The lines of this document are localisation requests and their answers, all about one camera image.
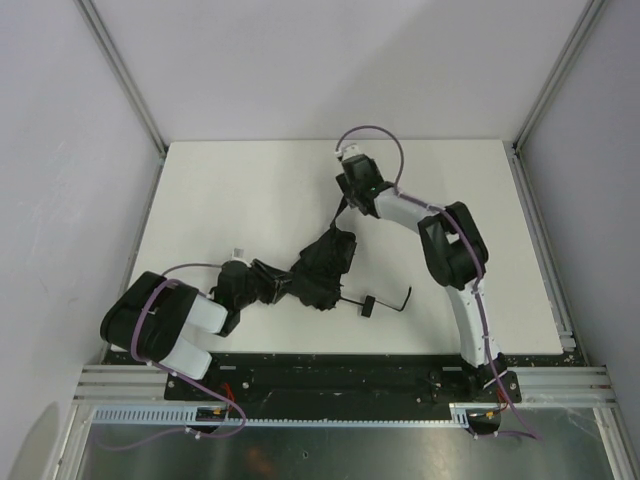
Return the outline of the black folding umbrella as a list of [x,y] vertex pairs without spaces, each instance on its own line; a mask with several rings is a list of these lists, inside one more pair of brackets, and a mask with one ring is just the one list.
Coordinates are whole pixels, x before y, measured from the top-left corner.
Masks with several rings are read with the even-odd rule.
[[313,243],[299,252],[298,260],[289,272],[291,281],[287,293],[296,297],[304,306],[320,311],[331,310],[339,301],[360,308],[360,315],[370,318],[376,304],[395,312],[403,312],[412,294],[408,288],[401,306],[389,305],[375,296],[366,295],[363,300],[353,300],[342,295],[342,276],[351,268],[357,246],[356,235],[341,230],[336,221],[347,208],[348,202],[342,197],[329,228]]

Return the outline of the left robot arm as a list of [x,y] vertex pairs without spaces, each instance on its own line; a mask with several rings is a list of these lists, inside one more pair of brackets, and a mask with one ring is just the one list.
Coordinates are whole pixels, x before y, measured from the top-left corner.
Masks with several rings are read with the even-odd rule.
[[289,290],[293,274],[257,259],[221,265],[207,293],[170,276],[146,271],[104,316],[101,338],[128,351],[134,360],[157,363],[194,380],[207,373],[212,355],[190,341],[191,330],[225,338],[238,326],[241,311],[255,302],[274,304]]

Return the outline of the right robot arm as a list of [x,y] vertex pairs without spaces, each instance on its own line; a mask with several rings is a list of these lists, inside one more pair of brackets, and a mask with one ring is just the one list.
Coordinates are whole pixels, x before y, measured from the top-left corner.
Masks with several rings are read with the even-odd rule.
[[439,206],[400,192],[359,151],[337,158],[343,172],[336,180],[349,207],[420,237],[427,270],[449,297],[469,375],[482,390],[503,390],[507,367],[490,334],[484,305],[488,249],[468,207],[462,202]]

